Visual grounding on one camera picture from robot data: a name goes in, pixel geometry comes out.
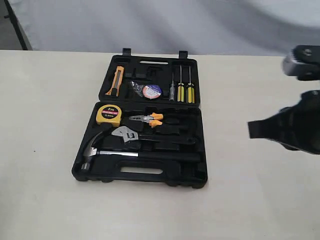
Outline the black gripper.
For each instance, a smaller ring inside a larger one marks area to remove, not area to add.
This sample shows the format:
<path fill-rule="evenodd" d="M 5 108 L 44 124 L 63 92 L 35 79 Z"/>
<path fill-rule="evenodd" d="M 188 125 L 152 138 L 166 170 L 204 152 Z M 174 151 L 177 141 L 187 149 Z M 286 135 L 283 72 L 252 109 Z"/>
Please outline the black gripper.
<path fill-rule="evenodd" d="M 309 90 L 300 95 L 297 104 L 278 113 L 247 123 L 250 139 L 279 139 L 289 151 L 320 153 L 320 91 Z"/>

